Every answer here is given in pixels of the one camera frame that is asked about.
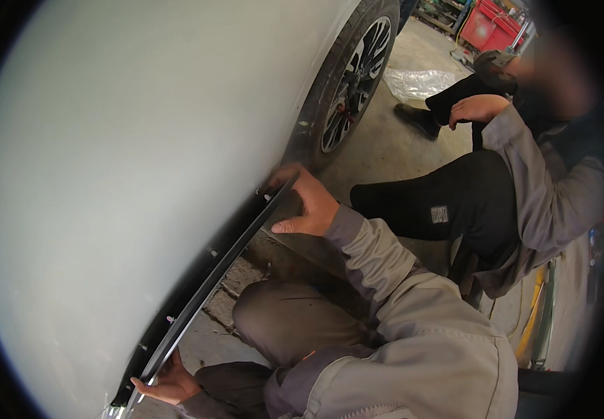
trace gray work jacket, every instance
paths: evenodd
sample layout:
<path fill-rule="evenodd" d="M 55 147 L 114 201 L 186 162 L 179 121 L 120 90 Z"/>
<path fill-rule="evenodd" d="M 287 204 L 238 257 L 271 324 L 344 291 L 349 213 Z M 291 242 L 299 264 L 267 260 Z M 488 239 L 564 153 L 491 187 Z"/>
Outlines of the gray work jacket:
<path fill-rule="evenodd" d="M 563 145 L 566 151 L 571 150 L 564 155 L 554 144 L 566 130 L 571 131 L 569 124 L 560 124 L 535 140 L 513 105 L 483 129 L 484 148 L 502 156 L 514 180 L 521 238 L 499 269 L 474 273 L 489 297 L 505 295 L 518 280 L 564 250 L 604 215 L 604 153 L 594 155 L 584 150 L 595 145 L 604 149 L 604 125 L 582 125 L 586 126 L 593 131 L 586 135 L 589 139 L 575 131 Z"/>
<path fill-rule="evenodd" d="M 378 349 L 321 348 L 282 385 L 264 387 L 270 418 L 513 418 L 517 365 L 504 333 L 428 272 L 381 219 L 340 206 L 326 233 L 346 260 L 353 287 L 371 302 Z M 288 411 L 277 400 L 285 400 Z M 179 405 L 189 418 L 236 413 L 205 392 Z"/>

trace patch on pants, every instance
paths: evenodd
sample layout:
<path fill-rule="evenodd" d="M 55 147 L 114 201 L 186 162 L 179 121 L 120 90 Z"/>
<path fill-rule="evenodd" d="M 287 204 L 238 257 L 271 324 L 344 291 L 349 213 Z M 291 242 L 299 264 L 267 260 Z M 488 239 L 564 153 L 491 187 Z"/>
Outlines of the patch on pants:
<path fill-rule="evenodd" d="M 432 223 L 437 224 L 439 222 L 449 222 L 449 212 L 444 206 L 433 206 L 430 208 L 430 215 L 432 216 Z"/>

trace leg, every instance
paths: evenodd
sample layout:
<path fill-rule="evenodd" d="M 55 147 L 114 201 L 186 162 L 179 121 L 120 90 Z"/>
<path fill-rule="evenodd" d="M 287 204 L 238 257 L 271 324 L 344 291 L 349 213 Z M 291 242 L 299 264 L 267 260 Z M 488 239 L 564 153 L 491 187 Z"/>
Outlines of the leg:
<path fill-rule="evenodd" d="M 197 370 L 195 378 L 211 397 L 245 414 L 264 412 L 263 388 L 272 370 L 255 362 L 230 362 Z"/>
<path fill-rule="evenodd" d="M 418 3 L 419 0 L 400 0 L 400 22 L 397 27 L 398 35 L 402 31 L 402 28 L 404 28 L 407 24 L 411 13 L 414 12 L 414 9 Z"/>
<path fill-rule="evenodd" d="M 432 112 L 435 121 L 440 125 L 448 125 L 451 107 L 462 99 L 474 95 L 503 95 L 503 92 L 486 86 L 476 74 L 471 74 L 450 88 L 446 88 L 434 96 L 425 99 L 425 105 Z"/>
<path fill-rule="evenodd" d="M 506 249 L 518 245 L 514 183 L 504 160 L 489 150 L 463 155 L 421 178 L 356 185 L 351 204 L 368 219 L 384 219 L 399 236 L 463 235 L 482 267 L 504 263 Z"/>
<path fill-rule="evenodd" d="M 434 140 L 440 132 L 440 127 L 448 125 L 453 105 L 464 98 L 484 94 L 502 95 L 500 91 L 486 86 L 476 74 L 472 74 L 450 88 L 425 99 L 429 111 L 399 103 L 395 105 L 395 114 L 423 131 L 428 139 Z M 485 126 L 486 124 L 483 123 L 472 123 L 472 151 L 482 149 L 481 130 Z"/>
<path fill-rule="evenodd" d="M 323 347 L 365 344 L 374 334 L 309 285 L 291 281 L 249 285 L 232 317 L 242 340 L 274 368 L 293 367 Z"/>

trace boot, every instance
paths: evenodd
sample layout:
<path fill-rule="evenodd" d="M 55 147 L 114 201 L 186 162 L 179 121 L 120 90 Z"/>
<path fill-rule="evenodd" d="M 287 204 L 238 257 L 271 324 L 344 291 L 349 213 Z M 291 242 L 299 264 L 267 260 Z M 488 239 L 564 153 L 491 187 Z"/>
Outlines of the boot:
<path fill-rule="evenodd" d="M 395 105 L 394 111 L 400 119 L 423 132 L 425 137 L 430 141 L 436 140 L 440 134 L 440 126 L 435 122 L 431 111 L 417 109 L 404 103 Z"/>

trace plastic bag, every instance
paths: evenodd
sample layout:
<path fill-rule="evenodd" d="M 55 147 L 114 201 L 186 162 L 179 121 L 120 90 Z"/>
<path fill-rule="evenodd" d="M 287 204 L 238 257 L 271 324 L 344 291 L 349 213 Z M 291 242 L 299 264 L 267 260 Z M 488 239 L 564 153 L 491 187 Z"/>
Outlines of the plastic bag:
<path fill-rule="evenodd" d="M 393 70 L 386 67 L 384 81 L 393 96 L 406 102 L 438 94 L 456 82 L 456 75 L 448 71 Z"/>

